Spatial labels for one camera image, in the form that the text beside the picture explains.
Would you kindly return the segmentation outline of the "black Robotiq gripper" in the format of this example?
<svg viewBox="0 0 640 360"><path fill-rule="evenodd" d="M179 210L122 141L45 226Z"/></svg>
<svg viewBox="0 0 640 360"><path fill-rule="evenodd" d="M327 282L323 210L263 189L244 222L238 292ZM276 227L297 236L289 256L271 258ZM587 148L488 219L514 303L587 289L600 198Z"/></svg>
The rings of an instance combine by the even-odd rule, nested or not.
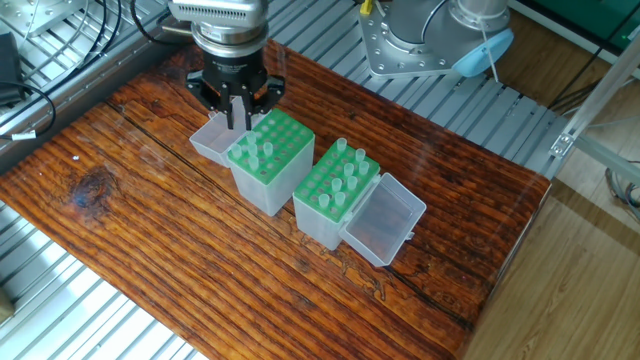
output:
<svg viewBox="0 0 640 360"><path fill-rule="evenodd" d="M254 115L266 115L284 96L286 80L280 75L267 75L262 48L234 58L204 50L203 59L203 70L187 74L186 88L206 108L225 115L229 130L235 127L231 97L239 95L242 86L247 131L253 128Z"/></svg>

